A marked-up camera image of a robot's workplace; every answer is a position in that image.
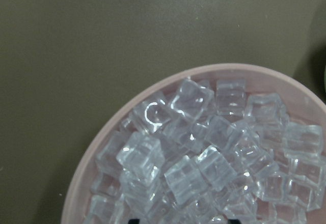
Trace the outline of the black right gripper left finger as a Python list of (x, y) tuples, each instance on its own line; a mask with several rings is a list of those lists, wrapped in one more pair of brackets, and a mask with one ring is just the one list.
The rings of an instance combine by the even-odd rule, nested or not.
[(140, 223), (140, 220), (139, 219), (130, 219), (128, 221), (128, 224), (139, 224)]

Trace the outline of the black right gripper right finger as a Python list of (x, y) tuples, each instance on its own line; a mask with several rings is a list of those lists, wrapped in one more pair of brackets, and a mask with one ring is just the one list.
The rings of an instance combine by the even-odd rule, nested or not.
[(241, 222), (238, 219), (228, 219), (227, 224), (241, 224)]

